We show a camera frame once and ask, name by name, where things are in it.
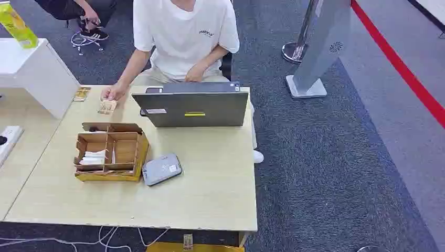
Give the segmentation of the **person's left hand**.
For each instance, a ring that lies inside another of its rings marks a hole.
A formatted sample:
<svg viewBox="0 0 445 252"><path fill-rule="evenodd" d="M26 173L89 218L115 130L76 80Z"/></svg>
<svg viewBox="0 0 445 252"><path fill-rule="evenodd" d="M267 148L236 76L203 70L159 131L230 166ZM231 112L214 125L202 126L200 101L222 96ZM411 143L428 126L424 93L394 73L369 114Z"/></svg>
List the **person's left hand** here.
<svg viewBox="0 0 445 252"><path fill-rule="evenodd" d="M205 66L199 64L194 65L186 74L184 81L201 82L206 69L207 68Z"/></svg>

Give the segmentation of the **person's right hand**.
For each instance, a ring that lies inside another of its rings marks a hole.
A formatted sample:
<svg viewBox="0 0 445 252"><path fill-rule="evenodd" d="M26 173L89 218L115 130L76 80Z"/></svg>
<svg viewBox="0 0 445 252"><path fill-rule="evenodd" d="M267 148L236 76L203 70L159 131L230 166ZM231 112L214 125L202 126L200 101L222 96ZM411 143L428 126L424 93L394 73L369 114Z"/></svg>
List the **person's right hand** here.
<svg viewBox="0 0 445 252"><path fill-rule="evenodd" d="M124 97L129 89L128 85L116 83L114 85L106 86L101 92L101 101L119 101Z"/></svg>

